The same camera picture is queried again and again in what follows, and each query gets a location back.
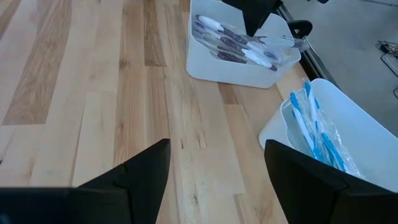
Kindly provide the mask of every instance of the concrete floor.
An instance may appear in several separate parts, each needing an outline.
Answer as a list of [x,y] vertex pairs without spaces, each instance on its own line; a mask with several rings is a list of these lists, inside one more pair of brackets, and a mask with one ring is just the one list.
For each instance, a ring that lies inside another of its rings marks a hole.
[[[398,4],[398,0],[380,0]],[[359,0],[285,0],[294,19],[312,22],[310,43],[337,85],[398,136],[398,77],[380,60],[378,40],[398,43],[398,8]]]

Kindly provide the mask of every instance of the white storage bin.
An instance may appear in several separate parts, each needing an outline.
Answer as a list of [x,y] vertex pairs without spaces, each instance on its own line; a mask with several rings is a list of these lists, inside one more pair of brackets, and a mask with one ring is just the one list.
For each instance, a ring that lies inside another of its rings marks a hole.
[[[311,88],[365,179],[398,192],[398,139],[330,82],[316,79]],[[262,148],[267,139],[275,139],[311,155],[293,117],[290,100],[282,103],[261,131],[259,142]]]
[[[277,72],[273,72],[257,65],[246,65],[214,58],[209,50],[192,36],[191,20],[197,14],[237,27],[243,32],[241,34],[245,34],[246,31],[242,11],[239,9],[221,1],[191,0],[186,68],[187,72],[194,78],[269,88],[301,59],[299,50],[292,49],[289,62],[285,66],[278,68]],[[256,35],[292,37],[286,21],[275,14],[269,15],[261,29],[256,32]]]

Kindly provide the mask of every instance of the plastic wrapper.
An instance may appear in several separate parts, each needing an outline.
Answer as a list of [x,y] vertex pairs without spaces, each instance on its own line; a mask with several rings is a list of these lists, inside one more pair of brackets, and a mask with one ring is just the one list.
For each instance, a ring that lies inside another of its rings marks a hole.
[[[312,110],[310,95],[306,91],[306,87],[301,91],[294,92],[294,94],[297,97],[305,127],[308,129],[315,143],[314,148],[320,153],[320,155],[316,156],[316,152],[313,152],[314,158],[316,157],[319,161],[329,166],[364,179],[347,148],[345,148],[341,141],[336,126],[328,119],[319,106],[316,96],[314,95],[313,97],[316,108]],[[314,121],[314,116],[311,114],[314,111],[316,112],[316,121]]]
[[236,63],[246,63],[277,71],[287,63],[291,48],[304,49],[306,40],[287,37],[249,37],[243,31],[212,18],[196,15],[192,18],[192,35],[209,48],[212,56]]

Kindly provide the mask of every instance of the toothbrush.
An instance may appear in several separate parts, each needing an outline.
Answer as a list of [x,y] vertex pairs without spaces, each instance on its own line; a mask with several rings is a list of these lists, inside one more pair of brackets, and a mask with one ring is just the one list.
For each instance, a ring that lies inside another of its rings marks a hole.
[[[320,110],[320,107],[319,107],[317,100],[315,99],[315,97],[313,95],[311,85],[308,81],[304,81],[304,89],[305,89],[305,92],[307,93],[308,102],[310,105],[311,118],[312,118],[312,121],[314,122],[313,125],[315,127],[316,132],[318,132],[319,131],[319,122],[318,122],[317,113]],[[333,155],[333,156],[331,156],[331,160],[336,159],[338,168],[342,171],[346,171],[344,162],[343,162],[341,156],[339,155],[335,145],[332,143],[329,136],[327,135],[327,133],[324,130],[321,130],[320,132],[321,132],[322,141],[323,141],[325,147],[328,149],[329,153],[331,153]]]
[[266,37],[266,36],[257,36],[254,37],[257,41],[262,44],[279,46],[279,47],[300,47],[302,45],[303,40],[289,38],[289,37]]
[[303,119],[303,115],[301,113],[301,109],[299,107],[299,102],[297,100],[297,97],[294,93],[290,94],[290,101],[292,102],[293,105],[293,114],[294,117],[296,118],[297,124],[303,133],[304,139],[307,142],[308,146],[310,147],[314,158],[318,161],[324,162],[323,156],[320,154],[319,148],[317,147],[316,142],[314,141],[314,138],[311,137]]
[[202,31],[193,28],[192,35],[200,40],[203,40],[200,42],[210,50],[210,54],[212,54],[212,56],[214,56],[215,58],[219,58],[221,60],[226,60],[229,62],[244,63],[244,64],[248,63],[248,61],[242,58],[242,56],[244,55],[241,55],[242,54],[241,52],[239,52],[240,54],[238,54],[237,51],[234,50],[233,53],[237,54],[240,57],[235,56],[224,47],[217,46],[217,43],[215,43],[214,39],[210,38],[207,35],[203,35]]
[[253,52],[252,50],[246,49],[245,47],[240,46],[239,44],[235,43],[233,40],[229,39],[228,37],[222,37],[216,32],[213,32],[212,30],[206,30],[204,32],[200,32],[199,30],[194,29],[192,35],[197,39],[204,39],[204,37],[207,35],[212,36],[222,41],[222,43],[224,43],[228,47],[231,47],[232,49],[238,51],[240,56],[246,57],[249,60],[252,60],[253,62],[262,65],[263,67],[266,67],[272,71],[276,72],[278,70],[278,68],[275,65],[270,63],[264,57],[260,57],[257,53]]
[[214,19],[210,19],[209,17],[201,15],[196,15],[196,17],[200,22],[204,23],[204,25],[208,26],[210,29],[225,34],[240,44],[243,45],[248,44],[247,40],[245,40],[243,37],[241,37],[238,34],[235,34],[233,31],[221,25],[219,22],[215,21]]

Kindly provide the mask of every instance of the wooden countertop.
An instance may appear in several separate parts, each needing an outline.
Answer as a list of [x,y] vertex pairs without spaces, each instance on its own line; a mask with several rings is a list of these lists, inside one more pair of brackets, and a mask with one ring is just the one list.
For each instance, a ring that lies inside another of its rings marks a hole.
[[0,1],[0,185],[77,186],[170,138],[158,223],[285,223],[257,136],[305,73],[266,90],[190,77],[188,12]]

